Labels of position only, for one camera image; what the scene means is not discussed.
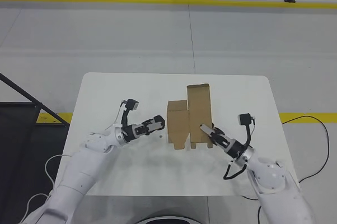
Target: cardboard box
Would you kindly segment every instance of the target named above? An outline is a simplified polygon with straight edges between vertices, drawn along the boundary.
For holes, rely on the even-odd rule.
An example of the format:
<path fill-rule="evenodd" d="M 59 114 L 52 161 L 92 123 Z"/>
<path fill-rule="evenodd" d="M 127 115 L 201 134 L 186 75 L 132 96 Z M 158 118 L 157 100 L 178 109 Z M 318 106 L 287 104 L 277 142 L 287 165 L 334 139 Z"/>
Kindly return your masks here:
<path fill-rule="evenodd" d="M 212 126 L 209 85 L 187 86 L 187 94 L 187 101 L 167 104 L 168 142 L 173 143 L 176 150 L 182 150 L 190 133 L 191 148 L 196 148 L 197 143 L 207 143 L 207 147 L 212 148 L 212 142 L 200 129 L 201 124 Z"/>

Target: yellow stripe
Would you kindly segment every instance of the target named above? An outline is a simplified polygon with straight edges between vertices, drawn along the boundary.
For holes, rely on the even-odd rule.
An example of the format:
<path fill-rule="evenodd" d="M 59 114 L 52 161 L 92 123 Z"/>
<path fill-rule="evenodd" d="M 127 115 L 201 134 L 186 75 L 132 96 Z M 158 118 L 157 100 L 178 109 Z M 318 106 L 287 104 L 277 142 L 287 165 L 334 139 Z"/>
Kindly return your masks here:
<path fill-rule="evenodd" d="M 58 115 L 68 123 L 72 121 L 73 113 L 58 113 Z M 38 120 L 36 122 L 39 124 L 60 124 L 60 121 L 56 120 L 53 116 L 47 113 L 39 114 Z"/>
<path fill-rule="evenodd" d="M 0 2 L 23 2 L 23 0 L 0 0 Z M 225 0 L 26 0 L 25 2 L 65 2 L 65 3 L 145 3 L 145 4 L 199 4 L 206 6 L 240 6 L 240 7 L 280 7 L 280 8 L 324 8 L 337 9 L 337 3 L 285 3 Z"/>
<path fill-rule="evenodd" d="M 309 116 L 314 116 L 321 120 L 323 123 L 337 123 L 337 113 L 280 113 L 280 121 L 286 122 L 287 120 L 291 120 L 293 118 L 296 118 L 298 116 L 303 116 L 303 115 L 309 115 Z M 318 123 L 317 120 L 312 119 L 312 118 L 301 118 L 298 120 L 294 120 L 290 123 Z"/>
<path fill-rule="evenodd" d="M 58 113 L 58 115 L 63 118 L 67 122 L 72 121 L 73 113 Z M 309 115 L 314 116 L 321 120 L 323 123 L 337 123 L 337 113 L 280 113 L 280 121 L 286 122 L 287 120 L 291 120 L 293 118 L 303 116 L 303 115 Z M 54 117 L 52 117 L 50 114 L 40 114 L 37 120 L 37 123 L 48 123 L 48 124 L 55 124 L 60 123 L 58 120 L 56 120 Z M 311 119 L 311 118 L 301 118 L 298 120 L 294 120 L 291 123 L 298 123 L 298 124 L 307 124 L 307 123 L 318 123 L 317 120 Z"/>

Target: gray floor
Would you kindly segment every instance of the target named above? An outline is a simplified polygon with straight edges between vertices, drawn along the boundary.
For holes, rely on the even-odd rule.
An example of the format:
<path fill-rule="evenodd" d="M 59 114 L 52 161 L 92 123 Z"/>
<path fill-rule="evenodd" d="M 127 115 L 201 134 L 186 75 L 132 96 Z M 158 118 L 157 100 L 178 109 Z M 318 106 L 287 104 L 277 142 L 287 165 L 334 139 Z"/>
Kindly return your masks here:
<path fill-rule="evenodd" d="M 55 112 L 73 111 L 87 72 L 136 72 L 265 75 L 279 112 L 337 113 L 337 10 L 12 4 L 0 7 L 0 71 Z M 0 101 L 20 100 L 0 83 Z M 318 223 L 337 224 L 337 124 L 327 128 L 331 159 L 301 186 Z M 326 156 L 322 127 L 284 131 L 298 177 L 317 170 Z M 76 223 L 171 212 L 256 223 L 258 206 L 240 197 L 87 197 Z"/>

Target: wire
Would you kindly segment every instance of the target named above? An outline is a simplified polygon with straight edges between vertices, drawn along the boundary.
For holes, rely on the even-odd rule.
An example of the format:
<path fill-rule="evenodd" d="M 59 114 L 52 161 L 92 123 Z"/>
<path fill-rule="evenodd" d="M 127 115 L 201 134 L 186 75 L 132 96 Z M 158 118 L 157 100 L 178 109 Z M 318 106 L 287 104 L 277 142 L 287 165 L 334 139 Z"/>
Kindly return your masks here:
<path fill-rule="evenodd" d="M 244 144 L 245 150 L 248 148 L 249 144 L 251 143 L 251 130 L 249 128 L 249 124 L 245 125 L 246 126 L 246 131 L 247 131 L 247 140 L 246 143 Z"/>
<path fill-rule="evenodd" d="M 62 156 L 68 156 L 68 157 L 71 157 L 71 155 L 55 155 L 55 156 L 52 156 L 51 158 L 49 158 L 49 159 L 45 162 L 45 165 L 44 165 L 45 174 L 46 174 L 46 176 L 49 178 L 50 182 L 52 182 L 53 189 L 54 189 L 54 180 L 53 180 L 53 178 L 49 175 L 49 173 L 48 173 L 48 171 L 47 171 L 47 169 L 46 169 L 46 166 L 47 166 L 48 162 L 49 162 L 51 159 L 53 159 L 53 158 L 55 158 L 55 157 L 59 157 L 59 156 L 60 156 L 60 157 L 62 157 Z"/>
<path fill-rule="evenodd" d="M 249 197 L 244 196 L 244 195 L 241 195 L 241 197 L 244 197 L 245 199 L 248 199 L 248 200 L 258 200 L 258 199 L 255 199 L 255 198 L 249 198 Z"/>
<path fill-rule="evenodd" d="M 43 196 L 46 196 L 46 198 L 48 198 L 48 195 L 43 194 L 43 193 L 39 193 L 39 194 L 33 195 L 33 196 L 28 200 L 28 202 L 27 202 L 27 209 L 26 209 L 26 211 L 25 211 L 25 214 L 24 214 L 22 220 L 21 220 L 19 223 L 23 223 L 24 219 L 27 217 L 27 214 L 28 214 L 28 211 L 29 211 L 29 203 L 30 203 L 30 201 L 31 201 L 33 198 L 35 198 L 35 197 L 37 197 L 37 196 L 39 196 L 39 195 L 43 195 Z"/>
<path fill-rule="evenodd" d="M 262 209 L 262 206 L 259 206 L 258 208 L 258 212 L 257 212 L 257 219 L 258 219 L 258 224 L 260 224 L 260 218 L 259 218 L 259 214 L 260 214 L 260 210 Z"/>
<path fill-rule="evenodd" d="M 236 178 L 238 175 L 242 174 L 247 169 L 247 164 L 244 164 L 242 169 L 238 171 L 237 173 L 233 174 L 232 176 L 227 176 L 231 168 L 231 164 L 228 164 L 227 171 L 223 176 L 224 180 L 231 180 L 233 178 Z"/>
<path fill-rule="evenodd" d="M 28 202 L 27 202 L 27 210 L 26 210 L 26 212 L 25 212 L 25 214 L 24 214 L 22 220 L 20 221 L 20 223 L 22 223 L 22 222 L 24 221 L 24 219 L 26 218 L 26 216 L 27 216 L 27 214 L 28 214 L 28 211 L 29 211 L 29 203 L 30 203 L 30 201 L 31 201 L 33 198 L 35 198 L 35 197 L 38 196 L 38 195 L 44 195 L 44 196 L 46 196 L 46 200 L 45 200 L 45 202 L 46 202 L 46 201 L 50 198 L 50 196 L 52 195 L 52 193 L 54 192 L 54 186 L 55 186 L 55 185 L 54 185 L 54 180 L 53 180 L 53 178 L 49 175 L 49 173 L 48 173 L 48 171 L 47 171 L 47 169 L 46 169 L 46 166 L 47 166 L 48 162 L 49 162 L 51 159 L 56 158 L 56 157 L 59 157 L 59 156 L 60 156 L 60 157 L 62 157 L 62 156 L 68 156 L 68 157 L 71 157 L 71 155 L 65 155 L 65 154 L 63 154 L 63 155 L 55 155 L 55 156 L 52 156 L 51 158 L 49 158 L 49 159 L 45 162 L 45 165 L 44 165 L 44 171 L 45 171 L 46 176 L 49 178 L 50 182 L 52 182 L 53 189 L 49 192 L 48 195 L 46 195 L 46 194 L 44 194 L 44 193 L 39 193 L 39 194 L 33 195 L 33 196 L 28 200 Z"/>
<path fill-rule="evenodd" d="M 108 130 L 108 128 L 110 128 L 111 126 L 113 126 L 113 124 L 116 123 L 116 121 L 118 120 L 118 117 L 119 117 L 119 114 L 120 114 L 120 111 L 121 111 L 121 107 L 123 106 L 124 104 L 124 101 L 121 101 L 121 104 L 119 106 L 119 110 L 118 110 L 118 113 L 116 114 L 116 118 L 114 120 L 114 122 L 112 124 L 110 124 L 105 130 Z"/>
<path fill-rule="evenodd" d="M 253 132 L 254 132 L 255 129 L 256 129 L 256 124 L 253 125 L 253 129 L 252 129 L 251 135 L 253 135 Z"/>
<path fill-rule="evenodd" d="M 314 117 L 314 116 L 303 115 L 303 116 L 299 116 L 299 117 L 293 118 L 293 119 L 291 119 L 291 120 L 287 120 L 286 122 L 283 122 L 282 125 L 283 125 L 283 124 L 287 124 L 287 123 L 292 122 L 292 121 L 297 120 L 297 119 L 301 119 L 301 118 L 312 118 L 312 119 L 315 119 L 315 120 L 317 120 L 317 121 L 324 127 L 324 130 L 325 130 L 325 133 L 326 133 L 327 155 L 326 155 L 326 160 L 325 160 L 324 164 L 322 165 L 322 167 L 321 167 L 317 172 L 315 172 L 314 174 L 312 174 L 312 175 L 310 175 L 310 176 L 307 176 L 307 177 L 301 179 L 301 180 L 299 181 L 299 183 L 303 182 L 303 181 L 306 180 L 306 179 L 312 178 L 313 176 L 315 176 L 315 175 L 317 175 L 318 173 L 320 173 L 320 172 L 324 169 L 325 165 L 327 164 L 327 161 L 329 160 L 329 155 L 330 155 L 329 133 L 328 133 L 328 131 L 327 131 L 327 129 L 326 129 L 325 124 L 324 124 L 321 120 L 319 120 L 318 118 L 316 118 L 316 117 Z M 258 208 L 258 215 L 257 215 L 258 224 L 260 224 L 259 214 L 260 214 L 261 208 L 262 208 L 262 206 L 260 206 L 260 207 Z"/>

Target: black stand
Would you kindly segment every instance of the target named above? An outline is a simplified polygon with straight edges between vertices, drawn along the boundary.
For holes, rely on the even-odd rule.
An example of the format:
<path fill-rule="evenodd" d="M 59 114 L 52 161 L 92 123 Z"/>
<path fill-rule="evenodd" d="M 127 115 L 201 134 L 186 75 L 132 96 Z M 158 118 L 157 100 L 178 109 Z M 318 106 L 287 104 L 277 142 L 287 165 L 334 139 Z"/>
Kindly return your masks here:
<path fill-rule="evenodd" d="M 39 107 L 40 109 L 45 110 L 48 114 L 50 114 L 51 116 L 55 117 L 58 121 L 62 122 L 65 126 L 69 126 L 69 123 L 66 122 L 60 116 L 58 116 L 58 114 L 56 114 L 55 112 L 53 112 L 52 110 L 50 110 L 49 108 L 47 108 L 39 100 L 37 100 L 32 95 L 30 95 L 29 93 L 27 93 L 24 89 L 20 88 L 18 85 L 16 85 L 14 82 L 12 82 L 9 78 L 7 78 L 6 76 L 4 76 L 1 72 L 0 72 L 0 80 L 2 82 L 4 82 L 5 84 L 9 85 L 15 91 L 19 92 L 22 96 L 24 96 L 28 100 L 32 101 L 37 107 Z"/>

